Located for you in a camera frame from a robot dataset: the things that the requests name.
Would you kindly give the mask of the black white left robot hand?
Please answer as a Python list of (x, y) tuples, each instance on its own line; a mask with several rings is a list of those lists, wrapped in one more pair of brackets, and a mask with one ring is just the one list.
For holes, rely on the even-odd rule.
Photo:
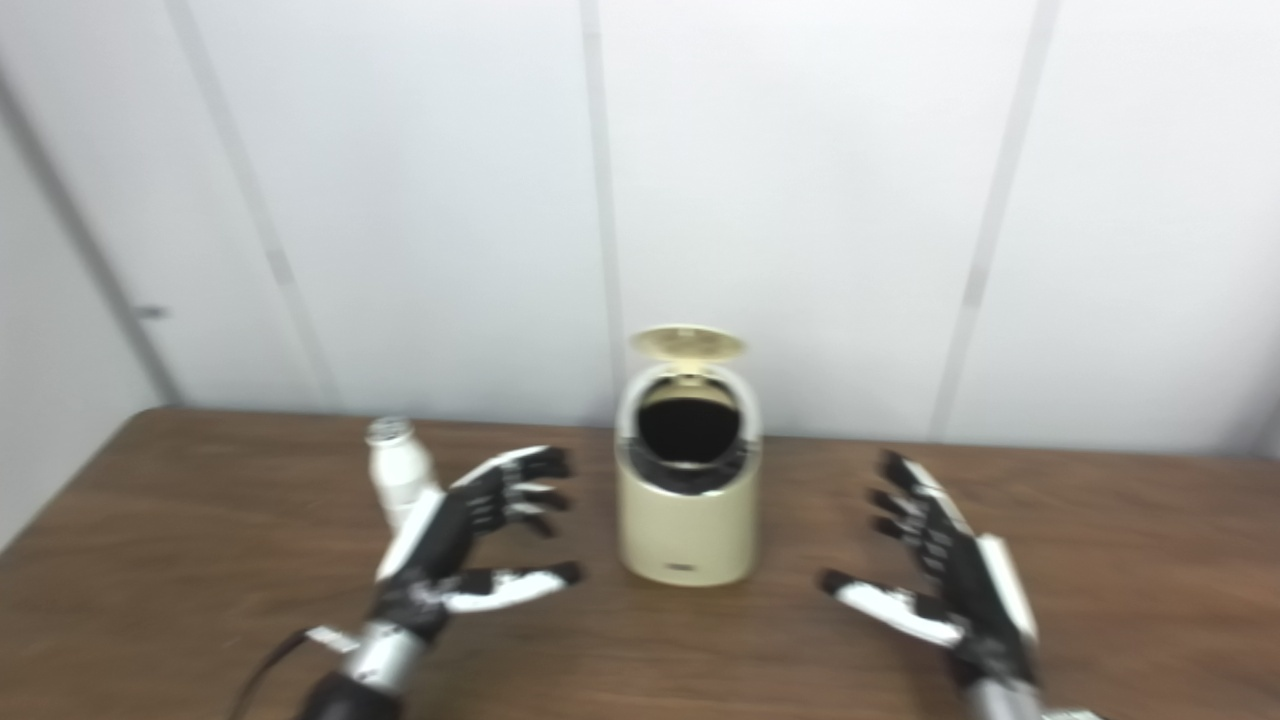
[(390, 542), (375, 578), (367, 623), (399, 628), (428, 643), (451, 618), (527, 603), (581, 582), (577, 562), (540, 568), (467, 568), (475, 544), (507, 527), (541, 538), (545, 515), (570, 501), (549, 479), (572, 474), (570, 452), (556, 446), (508, 451), (481, 462), (448, 488), (429, 493)]

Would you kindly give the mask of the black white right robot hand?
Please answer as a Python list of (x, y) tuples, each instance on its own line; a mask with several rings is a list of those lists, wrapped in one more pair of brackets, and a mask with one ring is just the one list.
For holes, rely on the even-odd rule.
[(886, 450), (873, 489), (877, 532), (901, 543), (933, 588), (922, 594), (826, 569), (819, 588), (905, 635), (942, 648), (963, 688), (995, 682), (1036, 688), (1038, 628), (1004, 539), (977, 534), (950, 493), (919, 462)]

